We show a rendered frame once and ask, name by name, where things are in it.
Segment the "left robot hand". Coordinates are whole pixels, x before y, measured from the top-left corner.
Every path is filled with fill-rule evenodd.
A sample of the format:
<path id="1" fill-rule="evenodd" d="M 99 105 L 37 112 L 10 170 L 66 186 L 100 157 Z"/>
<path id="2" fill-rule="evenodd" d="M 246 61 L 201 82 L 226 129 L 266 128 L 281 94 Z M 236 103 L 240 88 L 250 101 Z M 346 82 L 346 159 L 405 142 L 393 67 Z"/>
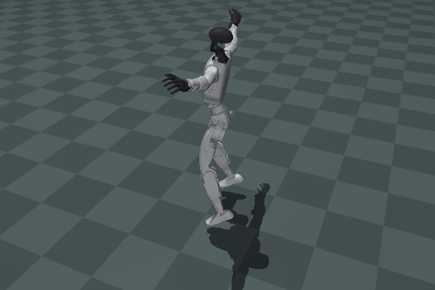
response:
<path id="1" fill-rule="evenodd" d="M 171 73 L 167 73 L 167 74 L 165 74 L 165 76 L 166 76 L 167 78 L 163 79 L 162 82 L 165 82 L 165 81 L 167 81 L 167 80 L 172 80 L 172 81 L 169 81 L 168 83 L 166 83 L 166 84 L 164 85 L 164 87 L 165 87 L 165 86 L 168 86 L 169 84 L 174 84 L 174 85 L 172 85 L 171 87 L 169 87 L 167 90 L 170 90 L 170 89 L 172 89 L 172 88 L 178 87 L 177 89 L 175 89 L 174 91 L 172 91 L 171 94 L 174 94 L 175 92 L 180 91 L 180 90 L 181 90 L 182 92 L 187 92 L 187 91 L 190 89 L 190 88 L 188 87 L 188 82 L 187 82 L 185 79 L 180 79 L 180 78 L 178 78 L 176 75 L 173 75 L 173 74 L 171 74 Z"/>

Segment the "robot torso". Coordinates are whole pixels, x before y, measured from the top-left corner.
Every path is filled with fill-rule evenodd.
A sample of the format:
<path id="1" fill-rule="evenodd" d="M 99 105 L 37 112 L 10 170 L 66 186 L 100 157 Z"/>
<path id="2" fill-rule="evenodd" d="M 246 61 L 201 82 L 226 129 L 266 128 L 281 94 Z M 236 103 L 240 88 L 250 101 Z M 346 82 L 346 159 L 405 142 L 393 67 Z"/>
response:
<path id="1" fill-rule="evenodd" d="M 229 57 L 226 53 L 225 55 Z M 215 54 L 213 56 L 215 56 Z M 216 66 L 219 71 L 219 80 L 216 83 L 212 83 L 207 90 L 203 91 L 203 102 L 209 103 L 208 108 L 211 110 L 211 122 L 217 124 L 218 120 L 222 121 L 225 123 L 225 129 L 227 129 L 232 118 L 229 108 L 222 104 L 222 100 L 226 93 L 228 78 L 230 75 L 231 58 L 229 57 L 228 62 L 225 64 L 218 62 L 217 56 L 215 56 L 215 60 L 213 60 L 212 57 L 207 61 L 203 75 L 208 67 Z"/>

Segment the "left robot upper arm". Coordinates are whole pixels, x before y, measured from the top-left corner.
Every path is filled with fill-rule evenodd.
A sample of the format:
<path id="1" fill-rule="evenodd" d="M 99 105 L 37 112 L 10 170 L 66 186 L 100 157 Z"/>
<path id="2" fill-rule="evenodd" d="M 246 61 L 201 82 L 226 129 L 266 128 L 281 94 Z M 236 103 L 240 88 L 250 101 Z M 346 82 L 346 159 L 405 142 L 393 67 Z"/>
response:
<path id="1" fill-rule="evenodd" d="M 216 66 L 210 66 L 207 68 L 207 70 L 205 70 L 205 73 L 203 75 L 209 82 L 209 84 L 207 86 L 205 86 L 201 91 L 205 91 L 207 90 L 212 83 L 216 83 L 219 80 L 219 71 L 218 71 L 218 67 Z M 200 91 L 198 91 L 200 92 Z"/>

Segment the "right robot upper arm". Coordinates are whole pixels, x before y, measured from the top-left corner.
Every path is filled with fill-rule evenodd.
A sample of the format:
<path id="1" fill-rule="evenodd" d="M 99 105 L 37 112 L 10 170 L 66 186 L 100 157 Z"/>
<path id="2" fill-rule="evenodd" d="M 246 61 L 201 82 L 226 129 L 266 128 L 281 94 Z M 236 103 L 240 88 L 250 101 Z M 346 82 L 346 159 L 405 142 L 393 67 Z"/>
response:
<path id="1" fill-rule="evenodd" d="M 237 46 L 234 46 L 231 42 L 225 43 L 224 51 L 227 55 L 229 55 L 230 58 L 236 50 L 237 50 Z"/>

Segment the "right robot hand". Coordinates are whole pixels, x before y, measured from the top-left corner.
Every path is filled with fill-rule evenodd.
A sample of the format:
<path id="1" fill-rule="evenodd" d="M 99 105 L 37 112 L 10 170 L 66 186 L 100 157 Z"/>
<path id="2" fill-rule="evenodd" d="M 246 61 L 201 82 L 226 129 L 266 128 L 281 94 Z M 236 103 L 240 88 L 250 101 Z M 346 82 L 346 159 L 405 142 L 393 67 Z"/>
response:
<path id="1" fill-rule="evenodd" d="M 234 24 L 234 25 L 236 25 L 236 26 L 238 27 L 238 23 L 240 23 L 241 18 L 242 18 L 242 15 L 240 15 L 240 12 L 238 12 L 238 11 L 235 10 L 235 9 L 232 9 L 233 14 L 232 14 L 232 12 L 231 12 L 230 10 L 228 10 L 228 11 L 229 11 L 229 13 L 230 13 L 230 15 L 231 15 L 231 22 L 230 22 L 230 24 L 229 24 L 228 29 L 231 28 L 232 24 Z M 236 13 L 235 13 L 235 12 L 236 12 Z"/>

